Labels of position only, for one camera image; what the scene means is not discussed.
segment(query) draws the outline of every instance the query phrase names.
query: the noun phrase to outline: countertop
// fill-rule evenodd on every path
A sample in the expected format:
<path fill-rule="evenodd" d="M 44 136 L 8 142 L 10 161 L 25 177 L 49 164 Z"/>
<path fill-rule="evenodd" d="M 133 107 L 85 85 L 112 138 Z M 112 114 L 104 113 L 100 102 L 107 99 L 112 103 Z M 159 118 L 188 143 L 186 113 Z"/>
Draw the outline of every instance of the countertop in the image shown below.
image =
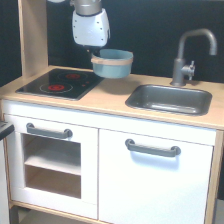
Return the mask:
<path fill-rule="evenodd" d="M 20 77 L 3 86 L 0 88 L 1 99 L 224 130 L 224 84 L 220 83 L 188 81 L 187 85 L 182 87 L 205 90 L 212 94 L 209 112 L 203 116 L 186 116 L 140 110 L 125 105 L 125 101 L 139 85 L 170 86 L 171 78 L 163 77 L 131 74 L 123 79 L 104 79 L 78 101 L 15 93 L 20 87 L 54 68 L 60 67 L 49 66 L 35 76 L 28 79 Z"/>

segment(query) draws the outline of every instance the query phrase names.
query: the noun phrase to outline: stainless steel sink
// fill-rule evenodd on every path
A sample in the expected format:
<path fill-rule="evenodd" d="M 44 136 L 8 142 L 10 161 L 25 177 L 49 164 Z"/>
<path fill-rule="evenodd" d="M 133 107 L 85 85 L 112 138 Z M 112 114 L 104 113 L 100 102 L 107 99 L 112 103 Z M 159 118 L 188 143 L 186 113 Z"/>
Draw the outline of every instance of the stainless steel sink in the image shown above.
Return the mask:
<path fill-rule="evenodd" d="M 212 94 L 202 90 L 166 86 L 139 86 L 125 102 L 127 106 L 191 116 L 208 113 Z"/>

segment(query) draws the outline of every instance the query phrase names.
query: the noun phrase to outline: cabinet door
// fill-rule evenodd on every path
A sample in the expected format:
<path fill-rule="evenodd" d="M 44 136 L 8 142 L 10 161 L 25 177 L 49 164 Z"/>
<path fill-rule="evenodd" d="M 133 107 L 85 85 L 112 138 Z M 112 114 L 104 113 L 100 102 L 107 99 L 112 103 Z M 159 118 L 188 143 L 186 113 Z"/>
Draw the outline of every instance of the cabinet door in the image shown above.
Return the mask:
<path fill-rule="evenodd" d="M 173 158 L 125 145 L 169 150 Z M 115 224 L 203 224 L 213 147 L 100 130 L 99 219 Z"/>
<path fill-rule="evenodd" d="M 5 120 L 15 126 L 7 137 L 11 199 L 96 219 L 98 130 L 12 115 Z M 72 136 L 64 137 L 66 130 Z"/>

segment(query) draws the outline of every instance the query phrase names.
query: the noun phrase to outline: faucet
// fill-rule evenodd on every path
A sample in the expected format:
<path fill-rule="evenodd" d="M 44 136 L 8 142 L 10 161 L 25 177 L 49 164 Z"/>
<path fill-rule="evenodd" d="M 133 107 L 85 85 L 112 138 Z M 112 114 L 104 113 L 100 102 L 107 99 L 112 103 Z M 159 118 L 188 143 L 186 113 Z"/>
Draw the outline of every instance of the faucet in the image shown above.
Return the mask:
<path fill-rule="evenodd" d="M 192 61 L 191 65 L 185 65 L 184 56 L 184 44 L 188 37 L 192 36 L 201 36 L 205 35 L 210 42 L 210 55 L 217 54 L 217 41 L 214 34 L 208 29 L 198 29 L 198 30 L 191 30 L 184 33 L 179 42 L 179 49 L 177 58 L 174 60 L 174 68 L 173 68 L 173 80 L 170 83 L 173 86 L 185 86 L 186 82 L 184 80 L 184 76 L 188 75 L 189 80 L 192 80 L 194 76 L 195 66 L 194 61 Z"/>

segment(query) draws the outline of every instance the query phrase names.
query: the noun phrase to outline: stovetop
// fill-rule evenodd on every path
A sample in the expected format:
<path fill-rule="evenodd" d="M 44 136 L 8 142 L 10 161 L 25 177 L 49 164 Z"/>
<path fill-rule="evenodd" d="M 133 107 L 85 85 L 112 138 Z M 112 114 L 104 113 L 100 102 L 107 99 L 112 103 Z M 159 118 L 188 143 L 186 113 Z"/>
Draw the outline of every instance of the stovetop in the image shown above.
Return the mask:
<path fill-rule="evenodd" d="M 93 72 L 53 69 L 16 93 L 79 100 L 102 80 Z"/>

